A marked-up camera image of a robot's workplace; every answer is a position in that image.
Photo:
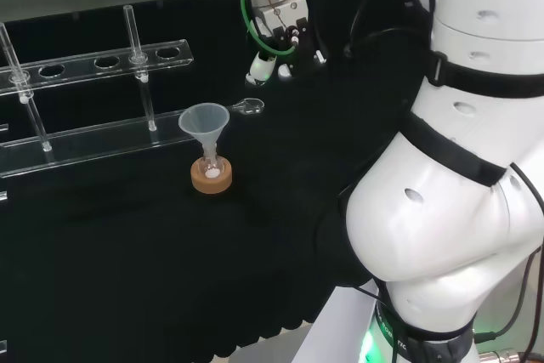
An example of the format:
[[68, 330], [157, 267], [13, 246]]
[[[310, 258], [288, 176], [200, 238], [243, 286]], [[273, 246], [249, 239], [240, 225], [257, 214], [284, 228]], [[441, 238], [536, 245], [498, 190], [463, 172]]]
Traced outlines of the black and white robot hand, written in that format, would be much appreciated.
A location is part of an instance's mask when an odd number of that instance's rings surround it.
[[282, 80], [309, 75], [326, 64], [326, 51], [309, 19], [306, 0], [286, 0], [275, 5], [253, 10], [252, 22], [256, 34], [269, 48], [277, 51], [294, 51], [288, 55], [274, 55], [260, 48], [246, 81], [263, 86], [274, 74]]

